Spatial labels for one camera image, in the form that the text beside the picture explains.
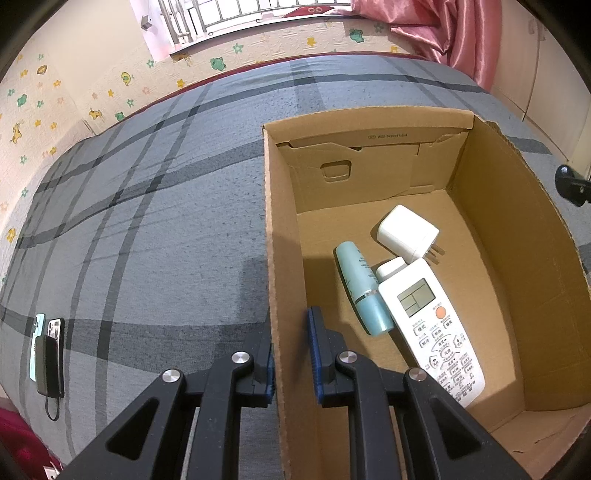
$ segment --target gray plaid blanket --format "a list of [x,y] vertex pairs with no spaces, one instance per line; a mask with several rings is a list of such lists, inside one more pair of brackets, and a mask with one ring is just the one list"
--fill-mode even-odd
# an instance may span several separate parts
[[[426,61],[345,55],[215,80],[78,143],[34,196],[0,293],[0,382],[64,463],[163,370],[208,368],[264,321],[261,125],[375,105],[469,109],[497,122],[591,268],[588,216],[558,197],[557,160],[467,76]],[[28,377],[36,313],[66,320],[57,423]],[[273,407],[243,413],[241,478],[282,477],[277,429]]]

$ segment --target white plug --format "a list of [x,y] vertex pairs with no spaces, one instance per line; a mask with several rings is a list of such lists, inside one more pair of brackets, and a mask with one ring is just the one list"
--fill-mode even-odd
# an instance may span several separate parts
[[[399,255],[410,265],[424,257],[435,243],[439,230],[424,218],[407,209],[404,205],[396,205],[378,227],[378,242]],[[434,250],[443,251],[434,246]],[[427,259],[439,263],[429,252]]]

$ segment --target box handle hole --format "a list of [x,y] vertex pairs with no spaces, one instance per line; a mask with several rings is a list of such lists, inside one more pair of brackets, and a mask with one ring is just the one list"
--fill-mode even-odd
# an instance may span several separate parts
[[325,181],[344,181],[351,176],[351,162],[349,160],[324,163],[320,166]]

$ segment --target green frog sticker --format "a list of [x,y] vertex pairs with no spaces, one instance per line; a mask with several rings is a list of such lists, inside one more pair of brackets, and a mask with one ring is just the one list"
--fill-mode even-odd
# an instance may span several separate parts
[[355,28],[351,28],[351,30],[349,30],[349,38],[357,43],[365,41],[363,38],[363,30],[357,30]]
[[17,105],[22,107],[25,103],[27,103],[27,94],[23,93],[22,96],[17,99]]
[[219,70],[220,72],[226,69],[226,64],[223,62],[223,57],[219,57],[217,59],[209,60],[209,63],[212,64],[212,68],[214,70]]

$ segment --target wallpaper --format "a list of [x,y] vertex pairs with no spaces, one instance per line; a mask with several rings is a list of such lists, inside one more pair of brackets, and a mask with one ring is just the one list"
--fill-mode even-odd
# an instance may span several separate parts
[[[129,53],[123,60],[71,90],[52,64],[52,52],[47,51],[51,48],[43,48],[50,42],[42,27],[0,83],[0,278],[4,279],[15,239],[43,175],[81,139],[100,134],[192,83],[240,67],[327,52],[413,53],[407,42],[386,27],[363,19],[294,20],[212,38],[159,62],[138,33],[137,43],[126,44]],[[139,29],[135,24],[130,28]],[[85,59],[70,60],[64,52],[53,54],[61,62],[66,58],[74,63],[69,67],[80,64],[83,68],[93,58],[92,51]]]

